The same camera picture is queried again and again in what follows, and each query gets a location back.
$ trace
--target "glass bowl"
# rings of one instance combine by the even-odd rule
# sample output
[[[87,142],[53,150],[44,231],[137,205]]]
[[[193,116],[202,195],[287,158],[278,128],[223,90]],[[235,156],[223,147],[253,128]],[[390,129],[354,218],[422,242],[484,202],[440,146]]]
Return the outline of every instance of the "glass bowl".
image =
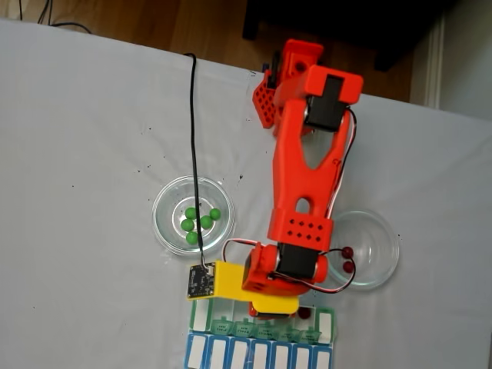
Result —
[[[203,250],[206,251],[228,238],[234,225],[234,205],[224,189],[208,178],[198,178],[198,194],[200,216],[208,215],[212,208],[221,211],[221,218],[214,221],[210,229],[201,229]],[[168,250],[179,255],[200,252],[198,244],[189,244],[186,241],[187,232],[181,229],[187,208],[194,208],[193,176],[190,175],[176,178],[165,185],[152,208],[152,221],[158,240]]]
[[[394,272],[400,254],[400,244],[391,226],[378,214],[367,211],[346,211],[334,219],[332,248],[350,246],[357,267],[350,287],[369,290],[383,284]],[[330,275],[341,284],[350,275],[342,266],[341,252],[328,254]]]

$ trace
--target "black circuit board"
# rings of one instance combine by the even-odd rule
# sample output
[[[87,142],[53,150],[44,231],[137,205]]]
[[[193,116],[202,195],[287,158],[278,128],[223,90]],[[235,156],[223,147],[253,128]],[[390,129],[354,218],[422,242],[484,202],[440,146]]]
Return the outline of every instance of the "black circuit board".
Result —
[[[202,298],[214,294],[215,263],[207,263],[205,266],[207,269],[201,265],[190,268],[188,298]]]

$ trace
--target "red ball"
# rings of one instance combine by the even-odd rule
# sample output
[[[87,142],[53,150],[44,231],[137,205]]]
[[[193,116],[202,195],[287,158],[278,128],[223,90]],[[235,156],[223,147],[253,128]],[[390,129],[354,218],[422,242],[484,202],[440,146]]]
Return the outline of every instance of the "red ball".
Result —
[[[348,274],[354,273],[354,263],[352,261],[344,262],[344,272]]]
[[[309,319],[311,316],[311,309],[309,307],[300,307],[298,310],[298,315],[300,319]]]
[[[341,256],[344,259],[350,259],[354,257],[354,250],[351,247],[344,247],[341,249]]]

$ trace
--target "white tablecloth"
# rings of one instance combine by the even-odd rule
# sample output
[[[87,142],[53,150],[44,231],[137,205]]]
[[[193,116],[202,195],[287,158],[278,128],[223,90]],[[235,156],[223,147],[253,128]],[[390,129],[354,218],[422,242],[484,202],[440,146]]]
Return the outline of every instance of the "white tablecloth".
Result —
[[[163,251],[151,206],[191,173],[191,59],[5,20],[0,50],[0,367],[182,367],[196,260]],[[261,77],[198,61],[195,111],[199,175],[232,196],[235,236],[267,241]],[[354,110],[336,210],[382,214],[401,259],[376,291],[303,297],[336,309],[335,367],[486,367],[492,124],[371,96]]]

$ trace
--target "white wall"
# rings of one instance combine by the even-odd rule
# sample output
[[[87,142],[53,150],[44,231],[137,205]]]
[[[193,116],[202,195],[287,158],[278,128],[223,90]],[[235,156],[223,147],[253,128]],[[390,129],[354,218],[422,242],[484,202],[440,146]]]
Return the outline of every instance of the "white wall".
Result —
[[[492,121],[492,0],[460,0],[415,48],[411,102]]]
[[[442,110],[492,120],[492,1],[461,0],[446,14]]]

